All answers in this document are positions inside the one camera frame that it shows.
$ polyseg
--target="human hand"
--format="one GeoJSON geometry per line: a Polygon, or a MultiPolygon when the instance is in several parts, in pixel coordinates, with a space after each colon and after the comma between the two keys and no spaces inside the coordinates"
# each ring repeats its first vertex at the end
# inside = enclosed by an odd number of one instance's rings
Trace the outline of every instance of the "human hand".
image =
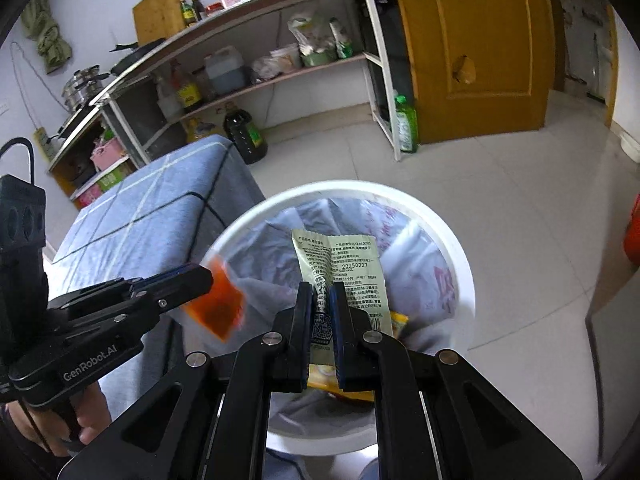
{"type": "MultiPolygon", "coordinates": [[[[83,444],[89,444],[111,424],[111,414],[107,407],[107,399],[104,397],[98,383],[87,386],[80,399],[77,402],[73,402],[73,405],[76,410],[78,424],[82,428],[80,442],[83,444]]],[[[20,404],[17,401],[9,402],[7,408],[15,427],[22,436],[46,450],[47,448],[33,429],[20,404]]],[[[55,456],[68,456],[69,452],[62,442],[62,439],[69,439],[69,428],[64,420],[54,412],[29,411],[53,454],[55,456]]]]}

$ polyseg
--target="trash can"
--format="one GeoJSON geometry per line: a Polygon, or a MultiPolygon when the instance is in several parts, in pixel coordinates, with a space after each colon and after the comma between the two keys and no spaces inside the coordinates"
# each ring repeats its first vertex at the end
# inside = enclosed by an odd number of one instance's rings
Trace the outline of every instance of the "trash can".
{"type": "MultiPolygon", "coordinates": [[[[380,184],[331,180],[307,184],[259,203],[233,222],[203,260],[226,265],[246,299],[242,325],[222,343],[181,319],[186,336],[212,355],[237,350],[271,329],[277,312],[293,306],[301,280],[291,229],[325,235],[376,237],[391,310],[409,316],[401,341],[410,349],[465,354],[472,340],[475,291],[455,235],[419,200],[380,184]]],[[[373,405],[308,388],[273,394],[267,447],[306,456],[347,453],[376,443],[373,405]]]]}

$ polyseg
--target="wooden cutting board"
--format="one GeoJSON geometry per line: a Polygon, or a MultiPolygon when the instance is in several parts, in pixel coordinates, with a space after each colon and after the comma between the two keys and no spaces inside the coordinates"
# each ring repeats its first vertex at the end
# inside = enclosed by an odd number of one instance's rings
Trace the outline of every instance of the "wooden cutting board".
{"type": "Polygon", "coordinates": [[[138,45],[168,40],[185,28],[180,0],[142,0],[133,7],[138,45]]]}

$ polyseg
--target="stainless steel pot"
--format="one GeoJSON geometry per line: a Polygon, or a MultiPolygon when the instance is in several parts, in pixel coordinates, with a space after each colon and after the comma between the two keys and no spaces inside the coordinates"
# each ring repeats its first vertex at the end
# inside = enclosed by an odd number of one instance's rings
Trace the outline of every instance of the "stainless steel pot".
{"type": "Polygon", "coordinates": [[[74,112],[97,96],[102,90],[102,80],[109,74],[100,73],[100,65],[76,70],[62,87],[62,97],[69,111],[74,112]]]}

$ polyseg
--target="frying pan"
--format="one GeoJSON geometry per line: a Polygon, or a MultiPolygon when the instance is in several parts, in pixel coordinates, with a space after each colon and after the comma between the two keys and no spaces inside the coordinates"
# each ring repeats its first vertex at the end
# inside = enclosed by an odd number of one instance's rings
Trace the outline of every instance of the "frying pan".
{"type": "Polygon", "coordinates": [[[138,60],[142,59],[149,52],[155,49],[159,44],[164,43],[164,38],[160,38],[159,40],[154,40],[151,43],[147,43],[143,46],[138,46],[137,43],[129,43],[126,45],[116,45],[116,48],[110,50],[109,52],[117,52],[119,50],[127,50],[131,49],[133,52],[128,56],[123,57],[119,62],[117,62],[113,68],[111,69],[111,73],[113,75],[122,74],[127,68],[133,65],[138,60]]]}

